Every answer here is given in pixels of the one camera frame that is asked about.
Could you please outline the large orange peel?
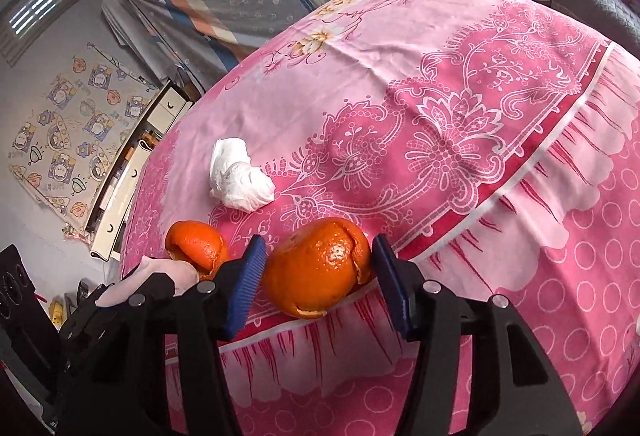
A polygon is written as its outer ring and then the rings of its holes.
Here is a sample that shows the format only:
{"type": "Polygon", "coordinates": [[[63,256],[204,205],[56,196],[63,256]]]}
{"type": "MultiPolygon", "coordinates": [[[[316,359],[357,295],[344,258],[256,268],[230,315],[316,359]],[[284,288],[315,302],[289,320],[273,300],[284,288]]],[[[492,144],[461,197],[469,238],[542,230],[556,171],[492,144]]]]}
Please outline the large orange peel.
{"type": "Polygon", "coordinates": [[[267,257],[262,289],[280,312],[316,319],[374,277],[370,243],[347,219],[317,219],[267,257]]]}

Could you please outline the cream tv cabinet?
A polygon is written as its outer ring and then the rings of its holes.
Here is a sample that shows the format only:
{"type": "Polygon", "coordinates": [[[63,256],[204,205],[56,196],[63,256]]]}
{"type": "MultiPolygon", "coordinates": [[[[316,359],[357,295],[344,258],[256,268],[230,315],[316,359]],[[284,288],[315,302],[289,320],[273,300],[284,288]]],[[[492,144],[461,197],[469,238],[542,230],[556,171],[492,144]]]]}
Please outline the cream tv cabinet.
{"type": "Polygon", "coordinates": [[[193,105],[168,81],[116,151],[96,195],[86,226],[89,252],[97,260],[119,261],[132,198],[152,150],[193,105]]]}

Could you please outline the pink floral tablecloth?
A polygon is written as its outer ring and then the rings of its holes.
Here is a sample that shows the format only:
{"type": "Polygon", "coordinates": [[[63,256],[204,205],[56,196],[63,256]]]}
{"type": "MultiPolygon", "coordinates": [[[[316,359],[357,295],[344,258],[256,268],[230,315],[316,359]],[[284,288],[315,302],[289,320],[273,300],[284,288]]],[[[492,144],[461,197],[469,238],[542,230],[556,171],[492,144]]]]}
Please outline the pink floral tablecloth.
{"type": "Polygon", "coordinates": [[[146,161],[123,273],[169,227],[231,254],[324,217],[462,297],[505,295],[593,430],[639,364],[639,62],[529,0],[332,0],[217,82],[146,161]],[[274,200],[209,194],[241,138],[274,200]]]}

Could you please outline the white tissue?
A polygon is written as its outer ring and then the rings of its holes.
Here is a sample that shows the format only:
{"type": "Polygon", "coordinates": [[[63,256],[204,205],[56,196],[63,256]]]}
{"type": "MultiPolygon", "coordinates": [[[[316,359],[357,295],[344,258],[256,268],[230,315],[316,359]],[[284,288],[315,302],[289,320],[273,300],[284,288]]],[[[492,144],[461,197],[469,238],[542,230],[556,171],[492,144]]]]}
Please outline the white tissue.
{"type": "Polygon", "coordinates": [[[218,139],[209,163],[209,194],[226,208],[255,212],[274,200],[276,185],[254,167],[241,138],[218,139]]]}

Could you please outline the cartoon patterned wall cloth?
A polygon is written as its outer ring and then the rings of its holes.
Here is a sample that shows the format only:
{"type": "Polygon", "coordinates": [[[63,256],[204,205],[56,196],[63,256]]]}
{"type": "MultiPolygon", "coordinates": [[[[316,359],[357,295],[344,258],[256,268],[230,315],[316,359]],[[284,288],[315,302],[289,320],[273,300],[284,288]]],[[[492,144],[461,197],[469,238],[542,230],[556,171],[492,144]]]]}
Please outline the cartoon patterned wall cloth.
{"type": "Polygon", "coordinates": [[[87,44],[55,72],[14,135],[11,173],[32,199],[85,234],[108,173],[158,92],[87,44]]]}

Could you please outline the wall vent louvre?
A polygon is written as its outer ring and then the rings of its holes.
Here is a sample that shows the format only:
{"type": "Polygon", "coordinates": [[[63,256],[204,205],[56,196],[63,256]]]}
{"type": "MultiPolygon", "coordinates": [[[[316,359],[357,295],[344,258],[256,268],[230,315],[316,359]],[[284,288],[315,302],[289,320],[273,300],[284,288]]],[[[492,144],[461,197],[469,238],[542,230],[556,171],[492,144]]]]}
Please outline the wall vent louvre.
{"type": "Polygon", "coordinates": [[[1,57],[13,67],[41,33],[79,0],[12,0],[1,12],[1,57]]]}

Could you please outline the small orange peel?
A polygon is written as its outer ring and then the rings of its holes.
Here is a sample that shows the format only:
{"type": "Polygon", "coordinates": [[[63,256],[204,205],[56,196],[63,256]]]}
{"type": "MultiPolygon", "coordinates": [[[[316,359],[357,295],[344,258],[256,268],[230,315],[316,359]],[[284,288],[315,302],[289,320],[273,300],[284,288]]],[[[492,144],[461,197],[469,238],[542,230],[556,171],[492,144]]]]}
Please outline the small orange peel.
{"type": "Polygon", "coordinates": [[[226,241],[213,226],[199,221],[180,221],[165,236],[165,250],[175,261],[191,264],[202,280],[213,280],[229,260],[226,241]]]}

